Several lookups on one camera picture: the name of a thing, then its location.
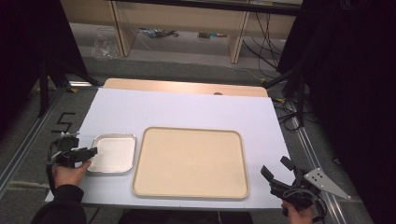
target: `black sleeve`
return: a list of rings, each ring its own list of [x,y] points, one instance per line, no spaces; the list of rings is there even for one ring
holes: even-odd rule
[[[58,187],[55,190],[53,201],[37,211],[32,224],[86,224],[87,218],[81,206],[83,195],[84,191],[73,185]]]

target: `floor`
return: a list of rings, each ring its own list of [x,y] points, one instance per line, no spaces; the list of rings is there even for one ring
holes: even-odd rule
[[[260,85],[263,80],[271,80],[273,77],[279,76],[275,69],[259,61],[257,56],[251,53],[246,46],[241,48],[239,60],[237,64],[230,63],[228,54],[228,46],[226,37],[211,37],[201,38],[196,33],[178,32],[178,36],[167,36],[159,38],[149,38],[146,35],[138,35],[134,42],[131,54],[126,58],[115,52],[110,58],[98,58],[95,52],[97,51],[98,35],[105,37],[110,47],[115,43],[115,33],[113,27],[103,27],[94,25],[71,24],[75,38],[81,55],[84,57],[86,64],[98,64],[99,62],[111,63],[114,59],[116,61],[124,61],[125,63],[149,63],[160,62],[170,64],[180,64],[182,66],[217,66],[221,68],[232,69],[238,73],[238,76],[245,76],[247,85]],[[245,37],[248,46],[256,52],[260,51],[260,44],[262,38]],[[285,40],[272,40],[277,49],[282,50]],[[271,63],[275,63],[269,51],[263,50],[262,55]],[[161,68],[148,67],[152,69],[150,73],[161,73]],[[268,90],[268,93],[273,98],[281,98],[280,90],[283,83],[277,87]],[[80,90],[79,96],[68,95],[67,99],[57,105],[60,111],[67,111],[67,106],[70,104],[82,104],[83,99],[91,99],[95,91],[93,90]],[[12,151],[20,145],[25,144],[25,136],[29,134],[32,126],[35,126],[37,108],[39,104],[37,87],[32,89],[31,98],[27,101],[24,110],[17,116],[14,125],[10,128],[7,137],[1,139],[0,146],[0,170],[7,168],[7,161],[12,158]],[[284,115],[285,110],[281,105],[275,105],[276,113],[279,116]],[[56,123],[59,117],[52,116],[49,118],[48,123]],[[81,123],[83,117],[76,118],[75,123]],[[315,121],[315,115],[308,115],[305,117],[305,127],[299,131],[288,131],[288,127],[295,125],[295,120],[289,121],[287,124],[281,124],[282,132],[287,143],[290,157],[294,159],[297,164],[301,164],[306,168],[309,167],[322,167],[325,173],[334,180],[345,192],[352,196],[351,201],[337,198],[332,202],[336,202],[335,206],[341,207],[341,215],[330,213],[327,215],[327,223],[373,223],[364,208],[364,204],[360,200],[359,194],[350,182],[347,174],[343,171],[342,166],[332,162],[332,149],[330,144],[326,141],[324,133],[321,131],[319,124]],[[36,146],[31,148],[31,153],[36,151],[38,147],[48,147],[48,140],[42,139],[43,136],[35,140]],[[30,167],[44,164],[41,159],[36,159],[28,154],[23,158],[24,162],[21,167],[16,167],[16,172],[11,178],[13,179],[7,186],[7,191],[1,197],[0,201],[0,223],[26,223],[30,220],[35,211],[43,204],[43,200],[47,193],[48,185],[45,176],[32,170]],[[87,207],[87,217],[93,217],[96,208]],[[100,212],[96,215],[92,223],[117,223],[118,218],[122,213],[122,209],[113,207],[101,208]],[[287,220],[281,215],[280,209],[271,209],[265,211],[251,212],[254,223],[286,223]]]

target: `human hand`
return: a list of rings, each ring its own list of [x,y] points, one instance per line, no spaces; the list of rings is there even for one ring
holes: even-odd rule
[[[55,188],[61,185],[78,186],[90,165],[91,161],[84,161],[78,168],[56,166],[52,169]]]
[[[312,219],[314,218],[314,210],[312,206],[303,209],[301,211],[297,211],[294,205],[291,203],[282,201],[282,208],[288,209],[288,221],[289,224],[311,224]]]

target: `white table surface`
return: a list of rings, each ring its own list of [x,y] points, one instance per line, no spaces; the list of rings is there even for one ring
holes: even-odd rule
[[[139,197],[133,194],[134,168],[143,132],[152,126],[233,130],[242,136],[249,195],[244,200]],[[294,175],[280,162],[289,157],[270,98],[208,94],[100,89],[80,128],[79,147],[91,147],[103,133],[133,133],[137,137],[134,167],[123,174],[86,174],[80,184],[85,204],[139,208],[252,210],[279,208],[260,170],[291,184]]]

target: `wooden tray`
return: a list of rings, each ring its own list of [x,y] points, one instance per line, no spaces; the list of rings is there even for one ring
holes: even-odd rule
[[[249,189],[240,134],[146,129],[133,191],[140,196],[245,198]]]

